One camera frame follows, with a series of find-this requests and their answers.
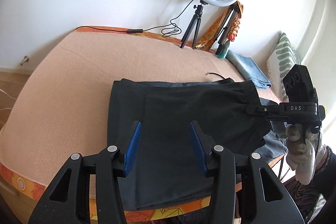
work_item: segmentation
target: pillow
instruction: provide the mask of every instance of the pillow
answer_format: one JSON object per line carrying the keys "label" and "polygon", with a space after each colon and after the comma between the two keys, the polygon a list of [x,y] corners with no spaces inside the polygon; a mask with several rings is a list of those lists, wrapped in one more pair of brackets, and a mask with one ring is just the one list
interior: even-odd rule
{"label": "pillow", "polygon": [[283,102],[288,101],[288,96],[286,95],[282,80],[295,64],[301,64],[300,57],[289,42],[287,35],[283,32],[267,60],[267,71],[268,78],[272,84],[271,88]]}

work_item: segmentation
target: person's arm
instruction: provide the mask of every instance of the person's arm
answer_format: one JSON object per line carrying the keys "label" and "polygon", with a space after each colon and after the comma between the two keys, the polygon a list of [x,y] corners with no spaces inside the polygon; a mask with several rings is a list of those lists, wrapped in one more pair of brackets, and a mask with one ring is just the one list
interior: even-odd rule
{"label": "person's arm", "polygon": [[327,147],[323,158],[312,181],[319,193],[328,200],[336,187],[336,155]]}
{"label": "person's arm", "polygon": [[310,224],[331,224],[336,219],[336,155],[327,147],[322,163],[312,179],[316,189],[327,200]]}

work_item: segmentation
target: blue towel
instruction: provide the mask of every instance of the blue towel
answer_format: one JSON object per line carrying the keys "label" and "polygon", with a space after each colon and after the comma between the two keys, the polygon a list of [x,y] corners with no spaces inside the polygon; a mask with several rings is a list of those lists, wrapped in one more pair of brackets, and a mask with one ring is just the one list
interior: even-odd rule
{"label": "blue towel", "polygon": [[240,56],[228,50],[226,58],[238,69],[245,80],[252,80],[257,89],[265,90],[271,87],[271,82],[250,57]]}

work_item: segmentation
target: black clamp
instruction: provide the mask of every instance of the black clamp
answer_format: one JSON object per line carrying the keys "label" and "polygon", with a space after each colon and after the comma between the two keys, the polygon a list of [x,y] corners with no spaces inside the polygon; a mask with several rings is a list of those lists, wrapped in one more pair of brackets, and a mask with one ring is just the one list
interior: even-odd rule
{"label": "black clamp", "polygon": [[216,145],[197,121],[192,121],[189,129],[199,169],[205,177],[214,177],[208,224],[233,223],[236,174],[241,174],[242,182],[238,196],[241,223],[304,223],[289,193],[258,153],[233,154]]}
{"label": "black clamp", "polygon": [[280,103],[279,105],[247,105],[246,113],[265,116],[272,121],[286,121],[288,123],[306,123],[322,121],[325,109],[316,103]]}
{"label": "black clamp", "polygon": [[72,154],[55,175],[28,224],[90,224],[89,182],[96,175],[97,217],[100,224],[126,224],[118,177],[126,177],[134,164],[141,138],[141,123],[130,134],[100,153]]}

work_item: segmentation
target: white glove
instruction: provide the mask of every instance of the white glove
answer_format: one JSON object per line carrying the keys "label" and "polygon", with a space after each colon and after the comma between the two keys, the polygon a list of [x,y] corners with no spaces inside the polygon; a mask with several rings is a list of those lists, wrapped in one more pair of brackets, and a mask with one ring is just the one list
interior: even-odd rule
{"label": "white glove", "polygon": [[321,160],[318,155],[324,155],[325,146],[322,146],[322,134],[312,134],[310,128],[305,132],[305,140],[303,140],[303,132],[301,124],[292,124],[286,128],[286,146],[288,154],[286,162],[292,170],[296,170],[295,178],[303,185],[308,185],[315,173],[315,167]]}

